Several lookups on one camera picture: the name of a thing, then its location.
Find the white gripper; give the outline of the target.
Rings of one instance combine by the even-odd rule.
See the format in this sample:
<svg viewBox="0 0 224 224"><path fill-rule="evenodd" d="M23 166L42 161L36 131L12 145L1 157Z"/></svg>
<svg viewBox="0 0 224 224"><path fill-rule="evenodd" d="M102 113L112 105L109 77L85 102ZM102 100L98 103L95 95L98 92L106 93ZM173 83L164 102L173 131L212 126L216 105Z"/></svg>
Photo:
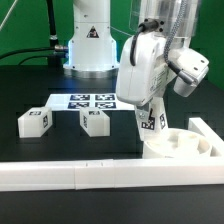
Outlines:
<svg viewBox="0 0 224 224"><path fill-rule="evenodd" d="M153 33L140 34L137 38L134 59L130 63L131 44L129 38L123 47L116 83L116 96L125 103L136 105L135 115L140 121L148 121L154 96L162 97L166 85L176 75L167 67L163 58L166 39Z"/></svg>

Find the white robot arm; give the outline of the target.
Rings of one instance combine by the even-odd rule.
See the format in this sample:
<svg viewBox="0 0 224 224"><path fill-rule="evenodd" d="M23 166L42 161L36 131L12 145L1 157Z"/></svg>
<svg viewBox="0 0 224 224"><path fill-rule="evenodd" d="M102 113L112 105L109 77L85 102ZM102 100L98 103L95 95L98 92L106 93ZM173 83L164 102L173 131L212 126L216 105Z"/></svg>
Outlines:
<svg viewBox="0 0 224 224"><path fill-rule="evenodd" d="M136 29L121 53L110 34L110 0L73 0L74 35L68 43L67 74L117 75L116 96L135 107L136 118L152 118L152 102L166 85L189 96L203 79L208 61L189 48L199 0L132 0Z"/></svg>

